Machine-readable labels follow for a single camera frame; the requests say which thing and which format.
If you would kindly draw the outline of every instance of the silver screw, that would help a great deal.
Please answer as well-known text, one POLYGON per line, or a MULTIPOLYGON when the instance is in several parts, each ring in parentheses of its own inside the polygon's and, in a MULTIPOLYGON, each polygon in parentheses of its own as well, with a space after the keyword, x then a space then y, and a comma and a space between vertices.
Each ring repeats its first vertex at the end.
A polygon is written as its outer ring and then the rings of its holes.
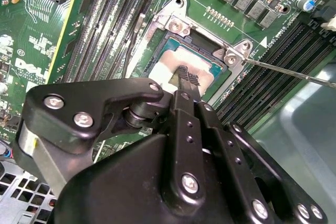
POLYGON ((169 24, 169 29, 171 32, 178 34, 182 31, 182 23, 177 21, 171 21, 169 24))
POLYGON ((43 103, 45 106, 53 110, 58 110, 64 106, 64 101, 61 98, 55 96, 49 96, 45 98, 43 103))
POLYGON ((242 132, 242 130, 238 127, 238 125, 233 124, 232 127, 235 129, 235 131, 242 132))
POLYGON ((268 217, 267 209, 259 200, 257 199, 253 200, 252 206, 254 208, 254 211, 261 219, 267 219, 268 217))
POLYGON ((316 206, 311 205, 310 208, 311 208, 313 214, 314 214, 317 218, 319 218, 319 219, 323 219, 323 215, 322 215, 322 213, 320 212, 320 210, 319 210, 316 206))
POLYGON ((235 57, 229 57, 227 59, 227 63, 229 63, 230 65, 234 64, 236 62, 236 58, 235 57))
POLYGON ((152 90, 155 90, 155 91, 159 91, 159 87, 158 85, 154 84, 154 83, 149 83, 149 87, 152 89, 152 90))
POLYGON ((205 104, 204 107, 205 107, 205 109, 207 111, 211 111, 212 110, 212 108, 211 108, 211 106, 209 104, 205 104))
POLYGON ((195 194, 198 191, 198 183, 196 179, 188 174, 183 175, 182 185, 188 193, 195 194))
POLYGON ((181 96, 185 99, 185 100, 189 100, 189 95, 187 93, 181 93, 181 96))
POLYGON ((74 122, 79 126, 83 128, 88 128, 93 125, 93 119, 92 117, 85 112, 79 112, 73 117, 74 122))
POLYGON ((304 218, 309 219, 309 213, 304 205, 298 204, 298 210, 304 218))

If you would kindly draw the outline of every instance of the motherboard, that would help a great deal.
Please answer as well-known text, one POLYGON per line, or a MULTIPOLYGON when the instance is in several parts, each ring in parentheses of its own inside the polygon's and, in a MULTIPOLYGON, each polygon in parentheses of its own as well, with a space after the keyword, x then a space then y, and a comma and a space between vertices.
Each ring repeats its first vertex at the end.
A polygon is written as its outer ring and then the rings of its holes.
POLYGON ((36 85, 150 77, 174 92, 179 66, 223 124, 253 130, 306 82, 240 58, 315 74, 335 56, 335 14, 336 0, 0 0, 0 137, 15 138, 36 85))

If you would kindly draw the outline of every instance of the black plastic arm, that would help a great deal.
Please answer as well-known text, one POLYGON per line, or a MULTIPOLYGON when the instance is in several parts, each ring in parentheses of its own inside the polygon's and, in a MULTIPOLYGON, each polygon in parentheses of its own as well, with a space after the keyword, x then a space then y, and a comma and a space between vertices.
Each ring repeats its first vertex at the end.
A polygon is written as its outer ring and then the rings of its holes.
POLYGON ((156 102, 162 97, 160 86, 148 78, 37 86, 27 93, 22 118, 28 130, 38 137, 66 152, 80 154, 90 150, 95 141, 119 133, 113 128, 124 108, 134 102, 156 102), (44 100, 49 96, 61 98, 64 106, 47 107, 44 100), (79 112, 89 114, 93 125, 78 126, 74 116, 79 112))

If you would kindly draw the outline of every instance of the grey plastic panel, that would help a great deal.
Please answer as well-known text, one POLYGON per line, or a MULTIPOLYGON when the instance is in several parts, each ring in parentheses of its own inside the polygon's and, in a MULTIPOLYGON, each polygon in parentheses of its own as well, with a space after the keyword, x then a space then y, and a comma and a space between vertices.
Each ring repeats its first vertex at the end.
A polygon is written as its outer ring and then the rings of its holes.
MULTIPOLYGON (((336 82, 336 64, 318 78, 336 82)), ((254 133, 266 151, 336 220, 336 89, 307 84, 254 133)))

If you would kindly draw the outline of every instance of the white arrow marking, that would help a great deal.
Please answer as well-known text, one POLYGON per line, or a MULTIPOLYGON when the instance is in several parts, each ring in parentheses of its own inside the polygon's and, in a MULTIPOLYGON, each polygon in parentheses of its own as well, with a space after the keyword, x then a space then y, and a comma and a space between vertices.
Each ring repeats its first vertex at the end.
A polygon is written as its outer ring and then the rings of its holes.
POLYGON ((265 36, 265 38, 260 42, 260 44, 261 44, 263 47, 267 48, 267 36, 265 36))

